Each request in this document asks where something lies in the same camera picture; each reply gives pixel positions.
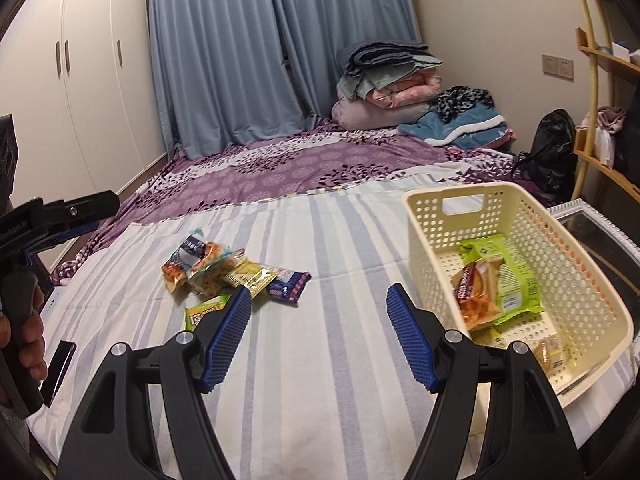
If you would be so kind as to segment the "person's left hand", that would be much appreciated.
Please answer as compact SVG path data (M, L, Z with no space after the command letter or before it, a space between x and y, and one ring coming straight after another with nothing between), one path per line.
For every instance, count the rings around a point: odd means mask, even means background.
M43 382L47 378L47 363L44 360L44 350L46 350L46 342L43 338L43 322L40 318L38 309L44 303L44 296L39 287L36 285L32 294L32 314L22 326L23 345L20 352L20 362L29 371L30 376L36 382ZM1 315L0 328L0 344L3 349L11 339L11 326L8 319ZM5 408L12 408L12 401L6 389L1 386L1 405Z

